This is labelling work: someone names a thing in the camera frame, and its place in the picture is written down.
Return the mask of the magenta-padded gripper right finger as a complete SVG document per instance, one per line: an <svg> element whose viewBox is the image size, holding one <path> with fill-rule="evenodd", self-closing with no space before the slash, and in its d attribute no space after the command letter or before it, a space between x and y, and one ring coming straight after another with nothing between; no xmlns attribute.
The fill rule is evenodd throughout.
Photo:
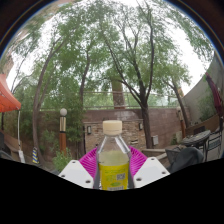
<svg viewBox="0 0 224 224"><path fill-rule="evenodd" d="M156 157L146 157L142 152L133 147L130 147L130 151L130 189L146 186L169 175L168 170Z"/></svg>

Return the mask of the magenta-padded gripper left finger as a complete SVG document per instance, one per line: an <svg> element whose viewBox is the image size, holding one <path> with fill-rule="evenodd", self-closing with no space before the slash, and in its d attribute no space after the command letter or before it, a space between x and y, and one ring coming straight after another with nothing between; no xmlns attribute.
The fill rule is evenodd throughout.
<svg viewBox="0 0 224 224"><path fill-rule="evenodd" d="M100 188L100 178L94 148L80 160L71 160L60 172L59 177L68 180L80 187L89 189Z"/></svg>

